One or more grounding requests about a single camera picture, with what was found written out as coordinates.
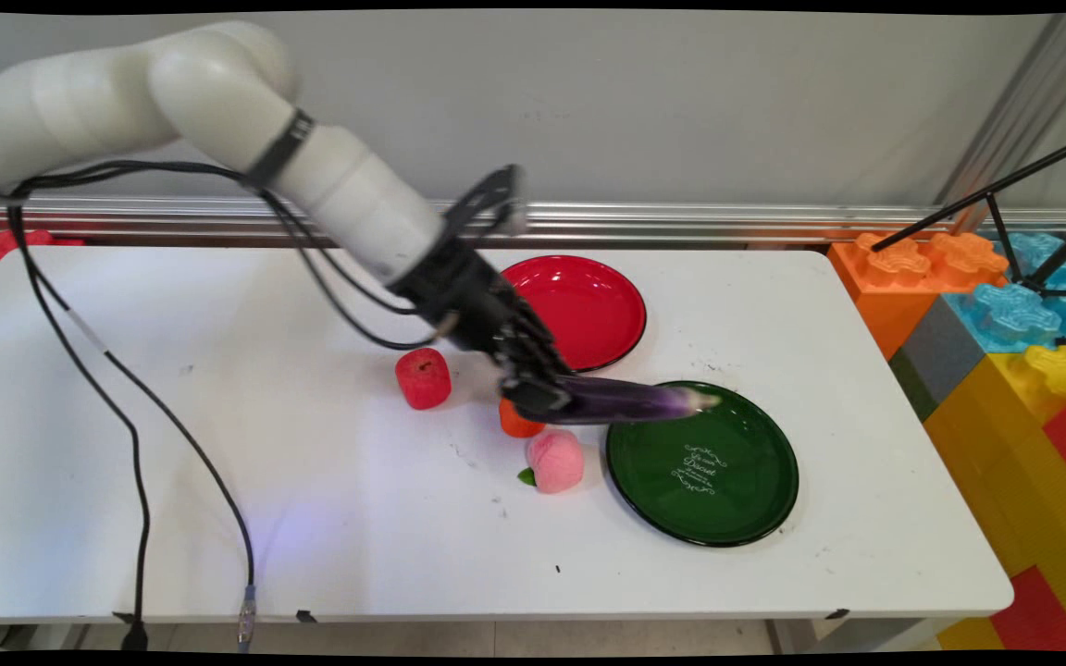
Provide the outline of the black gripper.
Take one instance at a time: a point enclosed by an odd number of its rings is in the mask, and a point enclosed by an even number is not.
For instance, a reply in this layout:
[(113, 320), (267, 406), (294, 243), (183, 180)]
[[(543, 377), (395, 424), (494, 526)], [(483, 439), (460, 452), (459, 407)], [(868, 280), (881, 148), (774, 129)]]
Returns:
[(500, 393), (524, 418), (556, 415), (572, 400), (565, 380), (576, 371), (519, 292), (477, 249), (440, 243), (389, 285), (417, 315), (458, 350), (503, 354)]

